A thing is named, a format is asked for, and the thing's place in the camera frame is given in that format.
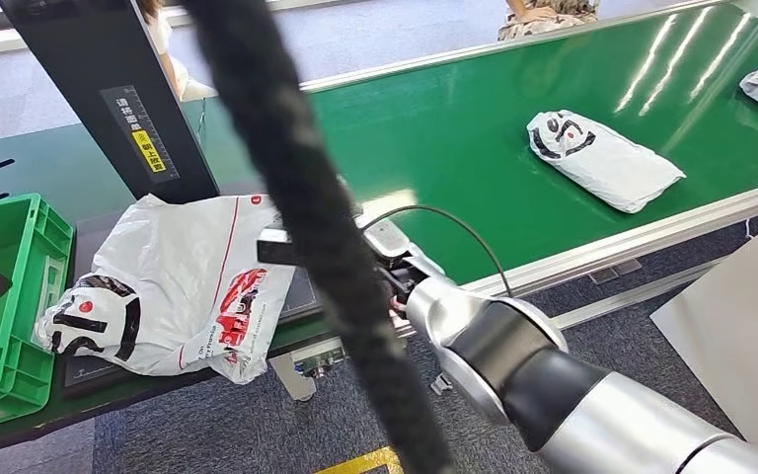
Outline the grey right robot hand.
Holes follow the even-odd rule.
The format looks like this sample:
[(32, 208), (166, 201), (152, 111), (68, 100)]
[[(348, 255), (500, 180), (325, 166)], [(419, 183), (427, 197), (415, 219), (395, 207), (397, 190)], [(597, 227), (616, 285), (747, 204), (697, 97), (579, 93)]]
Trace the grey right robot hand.
[(374, 272), (383, 287), (389, 311), (400, 320), (408, 321), (409, 297), (415, 287), (428, 278), (427, 273), (406, 259), (380, 262)]

